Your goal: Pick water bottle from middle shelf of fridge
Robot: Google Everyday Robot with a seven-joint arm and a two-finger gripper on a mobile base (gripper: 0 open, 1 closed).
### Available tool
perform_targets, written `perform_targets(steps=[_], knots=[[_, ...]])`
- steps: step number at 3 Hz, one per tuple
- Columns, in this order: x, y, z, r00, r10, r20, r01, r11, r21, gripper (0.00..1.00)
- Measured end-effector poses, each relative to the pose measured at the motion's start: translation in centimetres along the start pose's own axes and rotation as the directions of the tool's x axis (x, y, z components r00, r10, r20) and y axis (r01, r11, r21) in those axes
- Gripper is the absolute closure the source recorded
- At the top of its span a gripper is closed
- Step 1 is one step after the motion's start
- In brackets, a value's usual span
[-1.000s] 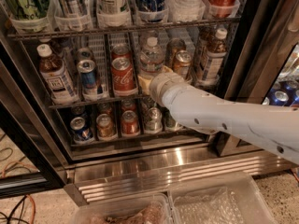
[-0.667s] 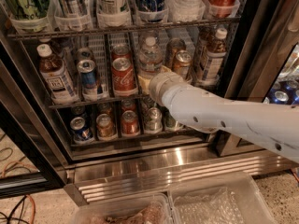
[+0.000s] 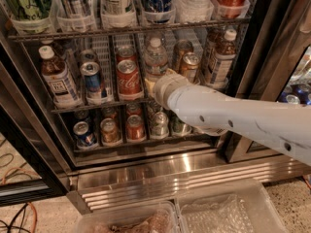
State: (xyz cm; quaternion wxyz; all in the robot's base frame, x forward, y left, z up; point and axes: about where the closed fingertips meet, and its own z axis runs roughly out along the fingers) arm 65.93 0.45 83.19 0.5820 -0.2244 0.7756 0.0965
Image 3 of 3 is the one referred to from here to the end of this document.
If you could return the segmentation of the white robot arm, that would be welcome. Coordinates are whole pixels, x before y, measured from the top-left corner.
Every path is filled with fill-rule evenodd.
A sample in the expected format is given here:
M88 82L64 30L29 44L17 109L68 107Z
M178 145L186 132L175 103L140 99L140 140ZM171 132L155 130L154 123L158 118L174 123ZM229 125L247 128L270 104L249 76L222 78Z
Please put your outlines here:
M308 105L233 98L176 73L158 79L153 94L161 107L192 127L228 130L311 165Z

